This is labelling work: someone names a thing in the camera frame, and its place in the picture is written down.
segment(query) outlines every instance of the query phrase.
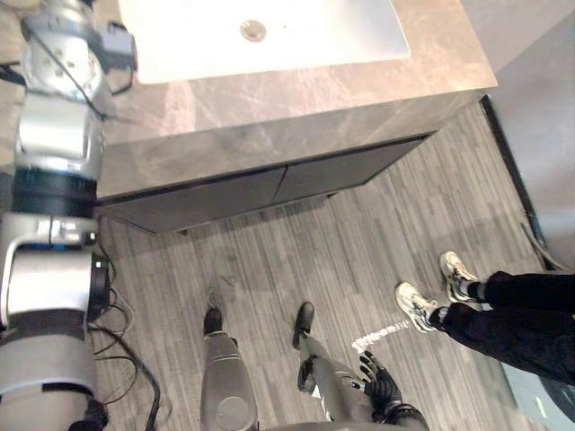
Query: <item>sneaker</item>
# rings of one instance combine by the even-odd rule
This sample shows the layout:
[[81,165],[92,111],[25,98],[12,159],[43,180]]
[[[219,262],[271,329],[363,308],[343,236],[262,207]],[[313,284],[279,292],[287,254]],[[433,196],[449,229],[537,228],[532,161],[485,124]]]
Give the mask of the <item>sneaker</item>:
[[429,316],[437,310],[437,301],[428,301],[411,284],[403,282],[395,288],[395,300],[411,319],[419,332],[436,330],[429,324]]
[[463,280],[471,282],[479,280],[476,276],[467,272],[467,268],[459,259],[459,256],[452,251],[443,253],[439,257],[439,267],[446,278],[446,290],[449,301],[452,303],[475,301],[471,296],[461,291],[460,285]]

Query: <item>wall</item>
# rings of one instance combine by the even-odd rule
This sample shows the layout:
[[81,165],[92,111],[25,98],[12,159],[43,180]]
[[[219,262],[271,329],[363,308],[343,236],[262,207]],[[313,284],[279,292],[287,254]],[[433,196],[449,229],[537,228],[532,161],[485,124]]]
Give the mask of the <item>wall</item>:
[[499,72],[575,9],[574,0],[461,0]]
[[575,13],[498,72],[491,98],[552,254],[575,266]]

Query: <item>wood-look vinyl floor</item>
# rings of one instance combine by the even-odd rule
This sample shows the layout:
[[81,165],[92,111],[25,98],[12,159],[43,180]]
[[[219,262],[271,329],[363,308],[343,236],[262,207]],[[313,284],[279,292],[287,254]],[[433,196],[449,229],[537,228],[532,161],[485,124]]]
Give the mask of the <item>wood-look vinyl floor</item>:
[[[199,429],[201,327],[214,293],[225,304],[225,330],[240,343],[265,428],[323,419],[318,400],[296,388],[290,331],[301,302],[315,304],[313,335],[358,371],[353,340],[405,321],[394,300],[400,281],[447,302],[442,251],[456,251],[481,277],[496,269],[540,271],[522,221],[477,104],[366,186],[333,198],[238,216],[185,236],[152,237],[104,220],[102,238],[118,268],[115,288],[136,314],[126,340],[164,391],[158,431]],[[113,312],[102,320],[119,325]],[[498,362],[443,333],[410,327],[371,348],[432,430],[545,429],[517,412]],[[126,361],[97,367],[103,395],[129,381]],[[150,403],[140,376],[110,405],[109,430],[142,430]]]

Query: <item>sink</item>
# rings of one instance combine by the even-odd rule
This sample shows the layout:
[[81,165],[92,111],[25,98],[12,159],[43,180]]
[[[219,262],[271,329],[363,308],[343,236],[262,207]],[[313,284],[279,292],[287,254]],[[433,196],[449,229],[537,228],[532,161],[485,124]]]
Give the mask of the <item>sink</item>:
[[138,80],[407,58],[390,0],[119,0],[134,33]]

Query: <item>cabinet door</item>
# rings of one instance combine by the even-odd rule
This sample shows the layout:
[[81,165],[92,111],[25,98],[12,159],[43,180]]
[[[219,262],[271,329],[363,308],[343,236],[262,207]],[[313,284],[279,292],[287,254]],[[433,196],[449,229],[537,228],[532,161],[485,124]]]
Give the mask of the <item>cabinet door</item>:
[[122,219],[151,233],[179,231],[269,206],[285,167],[104,201],[100,214]]
[[365,184],[419,145],[425,136],[372,145],[289,165],[274,202],[288,202]]

